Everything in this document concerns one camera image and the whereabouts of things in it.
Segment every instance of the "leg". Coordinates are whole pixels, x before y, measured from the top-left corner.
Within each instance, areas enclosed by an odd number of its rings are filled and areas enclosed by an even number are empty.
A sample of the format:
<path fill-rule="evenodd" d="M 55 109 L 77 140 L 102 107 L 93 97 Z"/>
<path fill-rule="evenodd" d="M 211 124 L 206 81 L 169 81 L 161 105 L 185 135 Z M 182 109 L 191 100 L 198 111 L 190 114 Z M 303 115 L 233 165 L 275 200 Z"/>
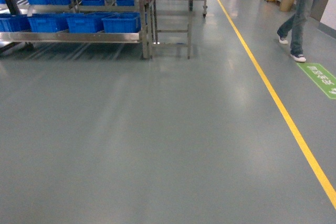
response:
<path fill-rule="evenodd" d="M 292 55 L 303 54 L 302 41 L 303 41 L 303 28 L 310 15 L 313 0 L 296 0 L 297 9 L 293 20 L 292 27 L 292 40 L 290 44 Z"/>
<path fill-rule="evenodd" d="M 294 18 L 295 14 L 291 16 L 286 22 L 284 22 L 278 29 L 277 33 L 281 38 L 286 38 L 289 31 L 292 30 Z"/>

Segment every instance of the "sneaker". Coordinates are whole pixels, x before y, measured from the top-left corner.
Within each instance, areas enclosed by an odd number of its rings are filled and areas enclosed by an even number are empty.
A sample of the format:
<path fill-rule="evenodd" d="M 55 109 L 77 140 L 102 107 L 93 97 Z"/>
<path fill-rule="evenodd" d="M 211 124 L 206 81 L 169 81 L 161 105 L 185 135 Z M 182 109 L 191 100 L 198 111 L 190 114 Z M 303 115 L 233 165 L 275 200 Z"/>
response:
<path fill-rule="evenodd" d="M 303 55 L 292 55 L 292 54 L 290 54 L 290 55 L 292 56 L 292 58 L 296 62 L 305 62 L 306 61 L 306 59 Z"/>
<path fill-rule="evenodd" d="M 287 45 L 287 44 L 288 44 L 288 40 L 286 40 L 285 37 L 281 37 L 280 35 L 278 35 L 278 37 L 279 37 L 279 42 L 280 42 L 281 44 L 284 44 L 284 45 Z"/>

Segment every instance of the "person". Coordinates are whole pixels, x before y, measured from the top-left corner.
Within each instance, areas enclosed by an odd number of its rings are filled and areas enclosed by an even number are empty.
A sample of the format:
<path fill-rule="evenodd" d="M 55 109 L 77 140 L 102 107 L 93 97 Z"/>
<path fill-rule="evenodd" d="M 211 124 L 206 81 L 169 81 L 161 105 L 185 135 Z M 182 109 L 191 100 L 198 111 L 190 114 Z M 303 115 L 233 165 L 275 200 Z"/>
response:
<path fill-rule="evenodd" d="M 279 42 L 281 44 L 288 44 L 286 37 L 289 31 L 292 30 L 290 55 L 296 62 L 306 61 L 302 50 L 303 27 L 316 1 L 317 0 L 296 0 L 295 14 L 284 22 L 277 31 Z"/>

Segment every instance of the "gray epoxy floor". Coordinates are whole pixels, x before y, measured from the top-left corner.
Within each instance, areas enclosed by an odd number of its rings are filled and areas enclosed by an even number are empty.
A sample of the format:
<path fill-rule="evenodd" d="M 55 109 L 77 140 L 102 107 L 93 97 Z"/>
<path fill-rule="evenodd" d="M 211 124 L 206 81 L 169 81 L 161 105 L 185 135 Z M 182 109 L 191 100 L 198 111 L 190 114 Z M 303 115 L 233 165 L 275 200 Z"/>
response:
<path fill-rule="evenodd" d="M 335 101 L 277 44 L 290 13 L 221 1 L 335 186 Z M 170 48 L 142 61 L 139 45 L 37 44 L 3 56 L 2 224 L 335 223 L 220 6 L 208 0 L 204 20 L 201 5 L 190 60 Z M 335 75 L 336 41 L 316 27 L 309 20 L 308 61 Z"/>

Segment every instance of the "metal table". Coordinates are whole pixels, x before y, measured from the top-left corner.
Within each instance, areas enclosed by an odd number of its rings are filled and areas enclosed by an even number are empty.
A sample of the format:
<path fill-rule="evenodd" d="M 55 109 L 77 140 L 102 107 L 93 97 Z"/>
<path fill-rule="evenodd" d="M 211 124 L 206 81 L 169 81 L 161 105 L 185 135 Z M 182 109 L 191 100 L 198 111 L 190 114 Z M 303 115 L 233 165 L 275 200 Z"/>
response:
<path fill-rule="evenodd" d="M 158 21 L 157 21 L 157 13 L 156 13 L 156 0 L 149 0 L 149 20 L 148 20 L 148 40 L 149 40 L 149 54 L 150 57 L 153 57 L 153 47 L 161 47 L 161 46 L 174 46 L 174 47 L 187 47 L 187 56 L 190 59 L 191 54 L 191 32 L 192 32 L 192 7 L 193 0 L 188 0 L 188 24 L 186 29 L 179 30 L 158 30 Z M 187 33 L 187 44 L 183 43 L 162 43 L 159 42 L 158 33 Z"/>

